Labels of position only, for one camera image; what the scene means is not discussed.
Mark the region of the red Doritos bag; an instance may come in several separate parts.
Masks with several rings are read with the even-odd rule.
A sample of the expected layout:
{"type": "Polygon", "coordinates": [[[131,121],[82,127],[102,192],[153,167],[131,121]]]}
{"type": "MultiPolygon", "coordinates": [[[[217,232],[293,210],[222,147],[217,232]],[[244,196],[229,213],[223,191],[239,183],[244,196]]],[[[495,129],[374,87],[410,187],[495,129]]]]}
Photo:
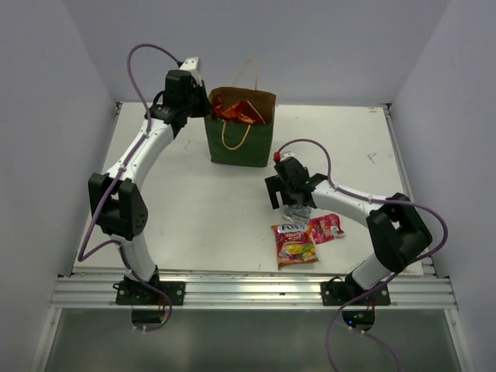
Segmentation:
{"type": "Polygon", "coordinates": [[[241,100],[225,107],[220,95],[214,98],[212,104],[212,118],[221,122],[244,124],[248,126],[265,125],[266,121],[255,107],[247,100],[241,100]]]}

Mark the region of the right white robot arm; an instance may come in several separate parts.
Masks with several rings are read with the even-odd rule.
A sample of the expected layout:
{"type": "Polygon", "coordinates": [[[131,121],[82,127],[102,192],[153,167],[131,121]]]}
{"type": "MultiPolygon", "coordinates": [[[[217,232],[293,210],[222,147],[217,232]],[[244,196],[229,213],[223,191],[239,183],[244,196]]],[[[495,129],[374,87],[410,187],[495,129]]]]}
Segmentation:
{"type": "Polygon", "coordinates": [[[363,304],[373,287],[392,274],[401,273],[431,243],[432,235],[413,203],[396,193],[384,200],[353,189],[339,188],[324,174],[310,175],[296,158],[279,160],[276,174],[265,179],[272,208],[302,205],[335,212],[368,229],[374,252],[346,276],[345,294],[363,304]]]}

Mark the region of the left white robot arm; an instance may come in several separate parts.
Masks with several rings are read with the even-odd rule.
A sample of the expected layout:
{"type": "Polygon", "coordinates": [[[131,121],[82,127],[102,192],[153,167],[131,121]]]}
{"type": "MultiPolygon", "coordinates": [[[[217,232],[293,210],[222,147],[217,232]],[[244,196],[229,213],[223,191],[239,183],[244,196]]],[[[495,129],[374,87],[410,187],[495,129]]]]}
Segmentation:
{"type": "Polygon", "coordinates": [[[196,63],[187,59],[167,73],[164,90],[148,107],[142,127],[125,153],[104,174],[93,174],[88,181],[90,226],[99,226],[110,243],[117,245],[126,276],[137,281],[133,294],[147,305],[159,299],[161,286],[153,280],[157,266],[144,238],[148,209],[141,188],[159,155],[187,121],[209,112],[205,83],[196,63]]]}

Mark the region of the silver foil packet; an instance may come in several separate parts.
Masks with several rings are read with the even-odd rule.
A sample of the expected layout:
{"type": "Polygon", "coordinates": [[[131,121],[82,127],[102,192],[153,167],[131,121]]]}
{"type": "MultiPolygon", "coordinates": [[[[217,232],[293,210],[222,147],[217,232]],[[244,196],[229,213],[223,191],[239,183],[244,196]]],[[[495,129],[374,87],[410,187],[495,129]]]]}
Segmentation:
{"type": "Polygon", "coordinates": [[[293,224],[306,224],[311,219],[312,209],[304,205],[290,205],[282,215],[283,219],[293,224]]]}

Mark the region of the Fox's fruits candy bag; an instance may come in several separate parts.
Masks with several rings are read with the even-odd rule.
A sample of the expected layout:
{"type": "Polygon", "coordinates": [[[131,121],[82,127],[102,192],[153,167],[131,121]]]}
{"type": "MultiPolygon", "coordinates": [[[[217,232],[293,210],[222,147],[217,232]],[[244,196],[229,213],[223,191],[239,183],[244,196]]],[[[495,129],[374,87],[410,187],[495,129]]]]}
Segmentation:
{"type": "Polygon", "coordinates": [[[319,261],[312,238],[313,229],[309,224],[280,224],[271,228],[275,237],[278,270],[319,261]]]}

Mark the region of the green paper bag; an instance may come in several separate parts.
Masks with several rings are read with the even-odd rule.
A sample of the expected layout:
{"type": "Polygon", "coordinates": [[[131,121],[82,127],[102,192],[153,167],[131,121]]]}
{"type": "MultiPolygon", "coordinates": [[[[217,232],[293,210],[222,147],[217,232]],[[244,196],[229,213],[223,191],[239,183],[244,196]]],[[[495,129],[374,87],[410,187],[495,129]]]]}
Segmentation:
{"type": "Polygon", "coordinates": [[[220,95],[225,107],[241,100],[249,101],[263,116],[265,125],[248,126],[221,122],[212,118],[212,108],[205,117],[205,132],[211,162],[238,167],[266,167],[269,161],[276,107],[276,95],[258,88],[260,69],[255,60],[248,60],[254,69],[253,88],[236,86],[241,78],[239,71],[232,85],[211,90],[208,100],[213,104],[214,98],[220,95]]]}

